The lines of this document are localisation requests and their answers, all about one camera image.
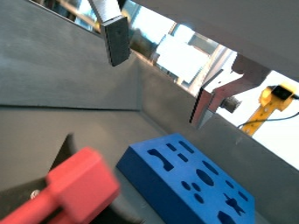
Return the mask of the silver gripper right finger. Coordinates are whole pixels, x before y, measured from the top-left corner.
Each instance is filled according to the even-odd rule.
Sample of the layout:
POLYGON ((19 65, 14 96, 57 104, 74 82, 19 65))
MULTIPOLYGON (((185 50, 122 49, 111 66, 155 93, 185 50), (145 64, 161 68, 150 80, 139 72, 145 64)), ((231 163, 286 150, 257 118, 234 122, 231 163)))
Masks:
POLYGON ((217 77, 222 73, 222 71, 218 71, 213 78, 201 87, 190 119, 191 125, 197 128, 203 124, 207 112, 215 113, 231 96, 257 88, 262 84, 271 72, 271 69, 257 63, 253 59, 238 54, 231 66, 231 71, 241 75, 237 80, 215 87, 213 90, 209 90, 209 85, 215 81, 217 77))

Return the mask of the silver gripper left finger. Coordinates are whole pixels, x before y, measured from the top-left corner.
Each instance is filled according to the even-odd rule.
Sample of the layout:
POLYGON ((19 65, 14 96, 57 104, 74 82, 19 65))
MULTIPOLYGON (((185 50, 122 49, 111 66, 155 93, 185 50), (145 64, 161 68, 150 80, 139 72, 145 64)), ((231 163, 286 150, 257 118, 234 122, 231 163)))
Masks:
POLYGON ((89 3, 101 23, 109 62, 115 67, 130 57, 127 17, 122 15, 118 0, 89 0, 89 3))

